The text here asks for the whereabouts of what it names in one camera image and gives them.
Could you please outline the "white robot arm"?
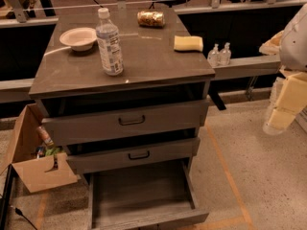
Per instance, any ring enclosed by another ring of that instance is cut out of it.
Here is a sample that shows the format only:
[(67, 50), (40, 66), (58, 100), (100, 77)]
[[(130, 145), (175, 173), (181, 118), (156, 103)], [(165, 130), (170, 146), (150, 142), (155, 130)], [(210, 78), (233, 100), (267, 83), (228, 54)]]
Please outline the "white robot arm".
[(285, 29), (264, 43), (259, 52), (279, 54), (281, 66), (290, 75), (273, 84), (263, 130), (269, 135), (285, 131), (307, 106), (307, 4)]

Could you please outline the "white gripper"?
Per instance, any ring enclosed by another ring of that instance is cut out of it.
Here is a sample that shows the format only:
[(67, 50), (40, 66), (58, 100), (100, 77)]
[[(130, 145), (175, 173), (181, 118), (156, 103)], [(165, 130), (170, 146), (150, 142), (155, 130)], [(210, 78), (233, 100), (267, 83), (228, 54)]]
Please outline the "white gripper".
[(307, 105), (307, 74), (292, 74), (285, 80), (277, 77), (272, 85), (270, 103), (265, 113), (263, 131), (268, 135), (279, 135)]

